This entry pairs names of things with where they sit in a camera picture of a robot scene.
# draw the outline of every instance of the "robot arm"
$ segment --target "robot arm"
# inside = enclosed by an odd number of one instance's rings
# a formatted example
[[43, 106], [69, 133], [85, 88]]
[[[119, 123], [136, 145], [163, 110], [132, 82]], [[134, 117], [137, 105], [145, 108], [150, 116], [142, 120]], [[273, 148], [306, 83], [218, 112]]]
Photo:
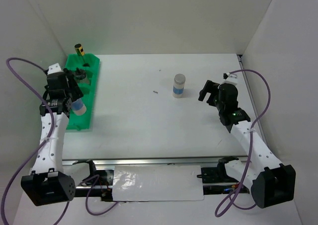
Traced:
[[[199, 101], [207, 93], [207, 103], [219, 111], [221, 123], [227, 128], [248, 154], [250, 133], [253, 133], [251, 163], [244, 180], [260, 208], [290, 201], [294, 197], [296, 173], [291, 165], [284, 165], [267, 147], [255, 129], [247, 113], [238, 107], [237, 75], [224, 74], [225, 81], [218, 84], [208, 80], [200, 92]], [[224, 177], [240, 181], [245, 168], [236, 157], [227, 157], [219, 161], [218, 169]]]
[[79, 182], [89, 176], [89, 166], [78, 163], [70, 171], [64, 173], [62, 167], [62, 151], [64, 134], [69, 123], [72, 103], [83, 97], [73, 73], [62, 70], [59, 64], [49, 67], [47, 71], [46, 91], [43, 98], [50, 106], [55, 127], [48, 138], [51, 128], [51, 116], [44, 104], [40, 105], [42, 116], [41, 141], [46, 144], [39, 150], [31, 174], [23, 176], [21, 187], [36, 206], [71, 201]]

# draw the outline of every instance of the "green tray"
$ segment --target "green tray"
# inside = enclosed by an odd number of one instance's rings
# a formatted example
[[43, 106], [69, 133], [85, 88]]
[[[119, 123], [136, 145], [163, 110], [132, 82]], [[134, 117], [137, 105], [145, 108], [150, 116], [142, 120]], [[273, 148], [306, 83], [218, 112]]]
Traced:
[[87, 73], [87, 77], [90, 81], [90, 85], [86, 83], [79, 83], [79, 87], [84, 94], [82, 101], [85, 104], [87, 110], [81, 115], [77, 116], [72, 110], [70, 113], [70, 121], [66, 130], [84, 130], [90, 128], [91, 116], [94, 108], [94, 97], [97, 88], [97, 79], [99, 73], [99, 58], [93, 54], [85, 54], [84, 59], [86, 63], [89, 63], [90, 67], [83, 67], [82, 58], [77, 54], [70, 54], [66, 61], [65, 68], [75, 71], [76, 68], [83, 69]]

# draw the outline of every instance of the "white wall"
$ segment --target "white wall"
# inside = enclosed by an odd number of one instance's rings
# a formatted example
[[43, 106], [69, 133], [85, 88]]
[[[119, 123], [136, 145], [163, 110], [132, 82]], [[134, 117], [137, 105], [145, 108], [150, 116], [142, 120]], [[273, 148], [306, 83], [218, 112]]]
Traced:
[[243, 53], [271, 0], [35, 0], [63, 49]]
[[[243, 55], [262, 73], [272, 103], [262, 119], [269, 146], [296, 169], [295, 201], [303, 224], [317, 224], [318, 0], [273, 0]], [[267, 92], [249, 77], [257, 109]]]
[[[39, 145], [40, 101], [7, 69], [9, 57], [23, 57], [47, 67], [64, 63], [66, 56], [51, 32], [27, 0], [0, 0], [0, 195], [15, 169]], [[12, 62], [14, 68], [41, 93], [45, 77], [31, 65]], [[9, 222], [22, 194], [20, 177], [15, 181], [6, 201]]]

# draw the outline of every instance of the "blue component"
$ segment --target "blue component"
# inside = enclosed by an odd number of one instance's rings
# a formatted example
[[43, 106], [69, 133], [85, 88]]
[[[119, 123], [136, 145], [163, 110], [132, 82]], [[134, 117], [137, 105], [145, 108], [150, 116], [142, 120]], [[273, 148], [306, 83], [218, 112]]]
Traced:
[[80, 110], [83, 106], [84, 106], [84, 103], [80, 98], [72, 103], [72, 109], [74, 111]]
[[184, 90], [184, 88], [182, 88], [182, 89], [177, 89], [177, 88], [173, 87], [173, 92], [174, 92], [175, 94], [182, 94], [182, 93], [183, 93], [183, 90]]

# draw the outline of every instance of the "white floor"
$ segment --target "white floor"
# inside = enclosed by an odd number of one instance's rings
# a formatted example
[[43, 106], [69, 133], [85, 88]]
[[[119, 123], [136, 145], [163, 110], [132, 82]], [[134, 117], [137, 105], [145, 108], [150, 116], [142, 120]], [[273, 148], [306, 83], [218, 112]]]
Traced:
[[[235, 54], [98, 57], [91, 131], [66, 133], [63, 159], [245, 155], [217, 109], [198, 101], [206, 80], [222, 82], [223, 73], [240, 69]], [[179, 73], [186, 83], [184, 97], [176, 99], [172, 87]], [[242, 74], [238, 81], [238, 105], [253, 120]]]
[[[85, 198], [71, 201], [59, 225], [301, 225], [294, 201], [269, 207], [242, 211], [231, 208], [223, 217], [214, 211], [224, 195], [208, 195], [202, 201], [121, 203], [109, 213], [91, 216], [85, 210]], [[238, 205], [251, 205], [250, 195], [241, 194]], [[94, 212], [104, 211], [110, 203], [90, 198]], [[36, 207], [23, 193], [14, 225], [51, 225], [61, 215], [65, 203]]]

